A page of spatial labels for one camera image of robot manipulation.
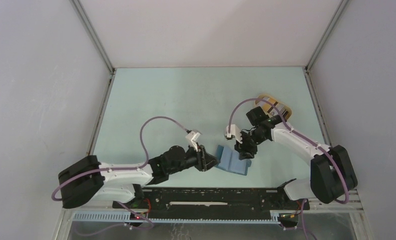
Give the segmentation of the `blue card holder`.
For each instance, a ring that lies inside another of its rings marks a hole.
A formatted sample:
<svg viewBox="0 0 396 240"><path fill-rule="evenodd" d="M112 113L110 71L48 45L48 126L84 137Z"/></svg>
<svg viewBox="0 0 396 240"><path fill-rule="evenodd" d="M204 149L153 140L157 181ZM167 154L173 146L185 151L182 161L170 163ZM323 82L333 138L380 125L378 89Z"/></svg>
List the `blue card holder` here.
<svg viewBox="0 0 396 240"><path fill-rule="evenodd" d="M215 156L219 161L215 167L232 174L246 176L252 164L250 159L240 160L239 153L228 146L218 145Z"/></svg>

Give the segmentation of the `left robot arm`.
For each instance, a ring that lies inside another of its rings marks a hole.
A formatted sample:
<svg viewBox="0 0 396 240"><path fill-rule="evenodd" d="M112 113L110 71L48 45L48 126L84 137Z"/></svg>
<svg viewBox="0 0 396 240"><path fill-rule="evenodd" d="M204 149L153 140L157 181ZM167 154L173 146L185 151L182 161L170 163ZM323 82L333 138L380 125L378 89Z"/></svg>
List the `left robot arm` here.
<svg viewBox="0 0 396 240"><path fill-rule="evenodd" d="M143 167L100 162L89 155L58 174L63 208L74 209L89 201L113 201L138 208L143 204L142 187L167 181L170 175L189 168L206 172L219 164L203 145L197 149L172 146Z"/></svg>

